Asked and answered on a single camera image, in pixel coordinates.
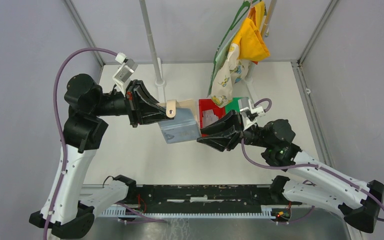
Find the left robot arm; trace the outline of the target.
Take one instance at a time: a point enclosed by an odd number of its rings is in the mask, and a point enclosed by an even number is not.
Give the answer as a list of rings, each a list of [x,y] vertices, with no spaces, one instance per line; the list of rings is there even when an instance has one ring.
[[[126,93],[104,93],[88,74],[72,77],[64,95],[68,119],[59,126],[61,157],[48,199],[29,222],[59,239],[80,239],[91,229],[95,218],[117,202],[133,203],[136,182],[119,175],[108,186],[81,198],[90,163],[99,149],[108,124],[104,116],[128,116],[130,125],[166,121],[167,111],[152,97],[141,80],[133,80]]]

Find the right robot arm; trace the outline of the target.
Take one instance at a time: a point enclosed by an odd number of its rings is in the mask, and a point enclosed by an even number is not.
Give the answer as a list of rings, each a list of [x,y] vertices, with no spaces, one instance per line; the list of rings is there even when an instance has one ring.
[[[294,144],[295,132],[288,120],[277,119],[259,126],[249,119],[254,114],[231,110],[220,120],[201,129],[198,143],[220,152],[236,146],[264,148],[262,168],[281,170],[301,177],[308,184],[277,176],[269,189],[269,199],[275,204],[300,202],[332,212],[350,225],[364,232],[373,233],[384,211],[384,184],[366,182],[348,176],[309,155]]]

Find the tan leather card holder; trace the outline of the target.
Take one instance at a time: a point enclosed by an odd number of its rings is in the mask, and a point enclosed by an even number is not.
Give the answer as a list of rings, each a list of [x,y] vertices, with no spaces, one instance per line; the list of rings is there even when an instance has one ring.
[[[201,137],[197,103],[193,99],[159,103],[169,120],[158,123],[167,144],[195,141]]]

